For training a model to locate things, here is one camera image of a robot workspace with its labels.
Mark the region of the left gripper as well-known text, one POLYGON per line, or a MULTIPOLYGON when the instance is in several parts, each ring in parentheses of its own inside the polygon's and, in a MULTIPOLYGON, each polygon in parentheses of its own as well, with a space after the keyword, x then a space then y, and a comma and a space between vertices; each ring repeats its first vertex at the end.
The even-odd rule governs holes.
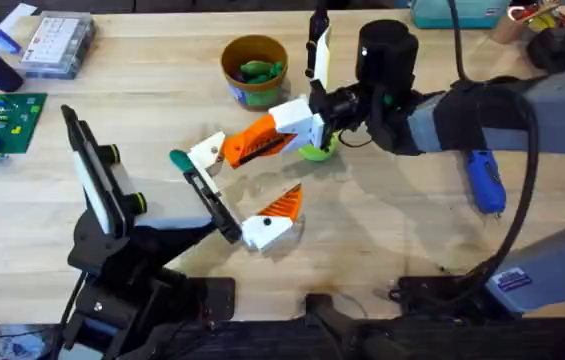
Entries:
MULTIPOLYGON (((188 156, 216 176, 225 160, 225 139, 224 132, 216 132, 191 147, 188 156)), ((302 184, 297 183, 240 225, 220 192, 193 166, 167 180, 132 176, 123 165, 115 165, 112 172, 122 194, 143 211, 133 217, 128 237, 159 261, 174 259, 214 232, 230 243, 242 238, 264 252, 294 226, 303 202, 302 184)))

